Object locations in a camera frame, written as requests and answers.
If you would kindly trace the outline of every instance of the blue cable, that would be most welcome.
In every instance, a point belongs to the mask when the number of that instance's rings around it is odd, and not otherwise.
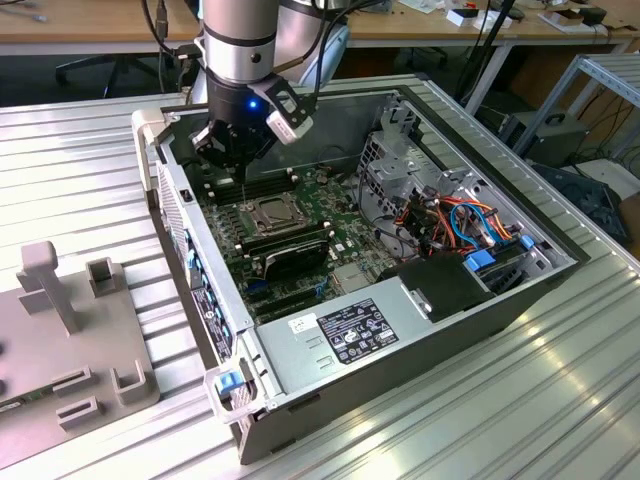
[[[476,242],[471,237],[467,237],[464,233],[462,233],[460,231],[460,229],[458,229],[458,225],[457,225],[458,222],[456,222],[456,210],[458,209],[458,207],[461,207],[461,206],[462,206],[462,204],[456,205],[455,207],[453,207],[451,209],[451,215],[449,217],[449,220],[451,221],[451,226],[453,227],[453,231],[455,232],[456,235],[458,235],[461,239],[466,240],[467,242],[469,242],[477,250],[478,249],[478,242]]]
[[[486,217],[484,216],[484,212],[480,208],[476,207],[475,205],[471,205],[470,203],[459,203],[458,205],[454,206],[451,209],[451,215],[450,215],[451,226],[453,227],[453,231],[456,233],[456,235],[458,235],[463,240],[466,240],[467,242],[471,243],[476,249],[479,248],[478,243],[475,240],[473,240],[471,237],[467,237],[458,229],[456,216],[455,216],[456,210],[458,209],[458,207],[467,207],[471,211],[473,211],[478,216],[478,218],[480,218],[480,220],[482,221],[482,224],[484,225],[484,228],[487,230],[487,232],[489,233],[493,241],[496,242],[497,244],[502,243],[502,239],[500,238],[500,235],[493,229],[491,224],[487,221]]]

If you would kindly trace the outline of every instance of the connector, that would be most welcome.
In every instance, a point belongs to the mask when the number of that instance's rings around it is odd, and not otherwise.
[[[169,22],[167,20],[167,7],[164,0],[158,0],[156,7],[156,33],[163,42],[169,36]]]
[[[193,43],[180,45],[176,48],[175,53],[178,60],[195,60],[202,57],[202,52]]]

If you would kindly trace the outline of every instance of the motherboard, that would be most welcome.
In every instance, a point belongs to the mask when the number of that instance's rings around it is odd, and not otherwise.
[[[280,192],[256,196],[270,188]],[[366,287],[400,262],[402,244],[389,251],[376,236],[354,188],[350,175],[308,168],[233,192],[211,188],[200,200],[257,323]]]

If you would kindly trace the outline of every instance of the white box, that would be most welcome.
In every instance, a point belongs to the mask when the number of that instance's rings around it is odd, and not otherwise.
[[[449,10],[447,13],[447,20],[451,23],[456,24],[459,27],[466,27],[469,25],[473,25],[473,21],[476,20],[477,17],[466,18],[462,15],[458,15],[455,11]]]
[[[478,30],[482,28],[482,22],[484,22],[484,13],[485,13],[485,10],[480,10],[478,12],[478,16],[475,18],[473,22],[473,26],[476,27]],[[484,32],[488,32],[493,28],[493,24],[496,23],[496,20],[498,19],[499,15],[500,15],[500,12],[489,10],[487,14],[487,21],[484,24],[484,30],[483,30]],[[503,28],[509,28],[511,26],[511,23],[513,23],[513,21],[509,17],[504,17],[504,22],[502,23],[500,30],[502,30]]]

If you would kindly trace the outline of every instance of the blue connector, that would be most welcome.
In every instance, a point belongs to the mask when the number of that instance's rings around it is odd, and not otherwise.
[[[187,267],[193,268],[195,266],[195,263],[196,263],[196,251],[192,249],[187,252]]]
[[[215,379],[216,389],[220,395],[226,395],[231,390],[240,388],[244,385],[244,376],[242,372],[231,371],[218,375]]]
[[[527,250],[531,250],[533,246],[536,244],[535,240],[531,238],[529,235],[522,235],[520,237],[520,243]]]
[[[478,250],[477,252],[467,255],[465,263],[474,272],[477,272],[481,268],[495,263],[496,259],[486,250]]]

